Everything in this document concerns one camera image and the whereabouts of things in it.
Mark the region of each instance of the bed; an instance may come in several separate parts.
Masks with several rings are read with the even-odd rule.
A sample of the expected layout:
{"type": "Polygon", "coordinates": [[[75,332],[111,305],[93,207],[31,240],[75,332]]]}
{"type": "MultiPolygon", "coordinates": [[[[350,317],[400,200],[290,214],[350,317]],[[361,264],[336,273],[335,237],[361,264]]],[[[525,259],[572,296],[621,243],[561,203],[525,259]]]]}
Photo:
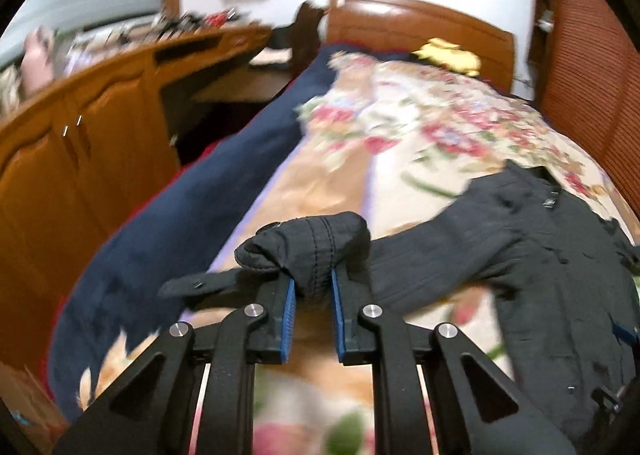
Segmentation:
{"type": "MultiPolygon", "coordinates": [[[[311,66],[114,235],[79,280],[49,356],[63,413],[78,417],[82,371],[97,374],[120,330],[131,350],[181,316],[180,302],[157,298],[162,283],[232,267],[234,248],[269,222],[353,210],[374,238],[397,233],[433,218],[507,158],[552,168],[600,216],[622,220],[606,173],[488,84],[508,92],[512,79],[513,36],[485,22],[416,0],[331,0],[311,66]],[[417,64],[408,51],[431,37],[478,55],[486,81],[417,64]]],[[[635,238],[636,220],[622,226],[635,238]]],[[[408,320],[458,324],[510,374],[486,287],[469,284],[408,320]]],[[[302,313],[297,323],[303,336],[291,362],[257,372],[254,453],[373,453],[369,371],[337,364],[328,315],[302,313]],[[318,327],[327,334],[304,336],[318,327]]]]}

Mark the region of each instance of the silver bolt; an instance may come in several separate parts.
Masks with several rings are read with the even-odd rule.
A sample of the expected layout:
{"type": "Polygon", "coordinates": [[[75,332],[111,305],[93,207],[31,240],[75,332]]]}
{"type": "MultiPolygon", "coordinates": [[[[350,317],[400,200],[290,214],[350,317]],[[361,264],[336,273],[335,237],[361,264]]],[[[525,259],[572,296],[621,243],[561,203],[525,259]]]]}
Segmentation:
{"type": "Polygon", "coordinates": [[[443,323],[438,327],[438,333],[447,339],[455,338],[458,335],[458,327],[451,323],[443,323]]]}
{"type": "Polygon", "coordinates": [[[370,303],[369,305],[365,305],[362,308],[362,313],[367,318],[377,318],[378,316],[380,316],[382,314],[382,307],[380,307],[379,305],[375,305],[373,303],[370,303]]]}
{"type": "Polygon", "coordinates": [[[264,312],[264,307],[259,303],[250,303],[244,308],[244,313],[250,318],[257,318],[264,312]]]}
{"type": "Polygon", "coordinates": [[[181,338],[189,332],[189,326],[184,321],[178,321],[169,327],[169,334],[174,338],[181,338]]]}

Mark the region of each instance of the floral blanket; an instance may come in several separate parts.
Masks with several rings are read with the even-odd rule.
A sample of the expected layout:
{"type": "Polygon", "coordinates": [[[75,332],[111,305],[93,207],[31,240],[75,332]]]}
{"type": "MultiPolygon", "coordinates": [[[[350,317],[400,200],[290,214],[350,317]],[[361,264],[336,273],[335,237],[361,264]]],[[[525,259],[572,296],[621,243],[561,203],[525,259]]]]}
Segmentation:
{"type": "MultiPolygon", "coordinates": [[[[640,235],[601,168],[524,102],[431,66],[359,53],[336,53],[330,66],[338,72],[332,89],[299,108],[305,138],[211,270],[234,267],[233,250],[276,220],[351,210],[367,219],[373,238],[397,233],[433,218],[472,178],[500,171],[506,159],[548,167],[597,214],[620,220],[632,241],[640,235]]],[[[470,283],[407,321],[458,324],[511,374],[486,287],[470,283]]],[[[257,372],[254,453],[372,454],[370,375],[368,367],[338,364],[329,311],[299,312],[290,362],[257,372]]]]}

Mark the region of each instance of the dark blue blanket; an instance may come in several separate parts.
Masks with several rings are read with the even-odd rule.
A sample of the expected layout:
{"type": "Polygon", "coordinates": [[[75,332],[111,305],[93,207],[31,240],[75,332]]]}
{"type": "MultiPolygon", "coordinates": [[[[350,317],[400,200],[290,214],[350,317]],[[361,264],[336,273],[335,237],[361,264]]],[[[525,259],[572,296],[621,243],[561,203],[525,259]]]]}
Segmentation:
{"type": "MultiPolygon", "coordinates": [[[[56,324],[48,382],[69,421],[80,415],[76,393],[90,367],[93,384],[120,330],[132,349],[174,323],[184,305],[157,298],[177,276],[206,271],[271,175],[302,138],[294,111],[325,94],[335,79],[326,46],[294,85],[255,119],[194,164],[98,251],[56,324]]],[[[382,60],[406,54],[380,54],[382,60]]]]}

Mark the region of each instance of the pink bottle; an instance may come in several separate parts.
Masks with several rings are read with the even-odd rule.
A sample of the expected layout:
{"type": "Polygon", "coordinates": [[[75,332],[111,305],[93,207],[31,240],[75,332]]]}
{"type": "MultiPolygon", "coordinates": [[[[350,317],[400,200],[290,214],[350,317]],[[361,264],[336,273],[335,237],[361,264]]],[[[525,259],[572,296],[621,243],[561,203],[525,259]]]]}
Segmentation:
{"type": "Polygon", "coordinates": [[[53,81],[50,31],[39,27],[24,39],[24,58],[20,64],[22,88],[26,97],[53,81]]]}

